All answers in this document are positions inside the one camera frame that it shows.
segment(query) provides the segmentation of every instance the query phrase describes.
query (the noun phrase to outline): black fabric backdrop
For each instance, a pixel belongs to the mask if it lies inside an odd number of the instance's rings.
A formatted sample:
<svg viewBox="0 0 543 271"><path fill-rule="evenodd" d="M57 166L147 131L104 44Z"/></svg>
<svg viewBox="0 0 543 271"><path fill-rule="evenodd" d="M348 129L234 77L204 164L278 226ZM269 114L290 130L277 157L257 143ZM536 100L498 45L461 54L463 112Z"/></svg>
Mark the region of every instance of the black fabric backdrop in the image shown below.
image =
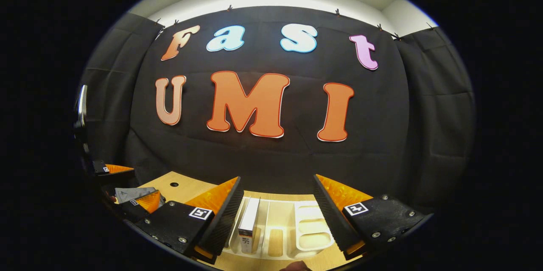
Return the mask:
<svg viewBox="0 0 543 271"><path fill-rule="evenodd" d="M316 28L314 51L281 48L281 28L289 23ZM200 31L179 54L161 61L172 35L195 25ZM244 45L207 51L215 31L231 25L246 29ZM450 194L464 169L475 104L460 56L440 28L394 40L359 20L277 6L206 14L165 28L154 40L161 28L126 14L97 47L81 81L89 85L91 153L135 167L140 184L173 170L214 184L241 176L249 190L311 193L310 176L318 173L373 196L398 196L428 212ZM351 35L365 35L375 45L377 70L358 62ZM246 92L265 73L290 78L281 107L282 138L206 127L215 93L210 76L220 70L236 72ZM155 80L177 75L187 77L182 118L168 126L155 110ZM326 115L322 86L328 82L355 91L345 123L349 135L339 143L316 137ZM165 95L170 110L171 85Z"/></svg>

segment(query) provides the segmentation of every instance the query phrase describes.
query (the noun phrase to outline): pink letter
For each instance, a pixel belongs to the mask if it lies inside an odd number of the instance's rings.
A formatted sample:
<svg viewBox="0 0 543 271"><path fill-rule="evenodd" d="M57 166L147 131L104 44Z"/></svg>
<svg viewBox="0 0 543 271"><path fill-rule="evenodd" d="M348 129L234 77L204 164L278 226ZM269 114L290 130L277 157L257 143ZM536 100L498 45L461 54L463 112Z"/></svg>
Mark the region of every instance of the pink letter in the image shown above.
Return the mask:
<svg viewBox="0 0 543 271"><path fill-rule="evenodd" d="M356 56L358 57L360 64L368 70L376 70L378 64L370 57L370 49L375 51L375 46L372 43L369 43L363 35L351 36L349 37L349 40L355 43Z"/></svg>

